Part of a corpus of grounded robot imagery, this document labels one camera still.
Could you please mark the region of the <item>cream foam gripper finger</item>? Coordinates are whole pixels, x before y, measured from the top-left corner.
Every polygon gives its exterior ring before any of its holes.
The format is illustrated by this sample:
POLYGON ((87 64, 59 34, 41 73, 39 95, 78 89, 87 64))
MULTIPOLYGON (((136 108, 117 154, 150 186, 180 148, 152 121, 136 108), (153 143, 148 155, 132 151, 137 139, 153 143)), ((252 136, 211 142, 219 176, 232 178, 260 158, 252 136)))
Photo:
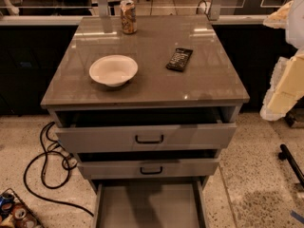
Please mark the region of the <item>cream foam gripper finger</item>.
POLYGON ((286 114, 304 96, 304 54, 290 59, 280 57, 271 79, 272 96, 267 107, 275 114, 286 114))

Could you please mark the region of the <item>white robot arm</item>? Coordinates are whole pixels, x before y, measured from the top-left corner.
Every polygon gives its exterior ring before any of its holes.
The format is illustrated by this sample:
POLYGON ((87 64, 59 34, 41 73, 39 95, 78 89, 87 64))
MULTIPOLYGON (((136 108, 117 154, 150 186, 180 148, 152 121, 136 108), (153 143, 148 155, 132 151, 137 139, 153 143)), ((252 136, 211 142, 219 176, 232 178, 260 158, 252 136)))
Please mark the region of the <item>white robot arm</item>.
POLYGON ((275 64, 260 115, 276 121, 304 97, 304 0, 292 0, 273 12, 263 25, 285 29, 285 40, 297 49, 290 59, 280 57, 275 64))

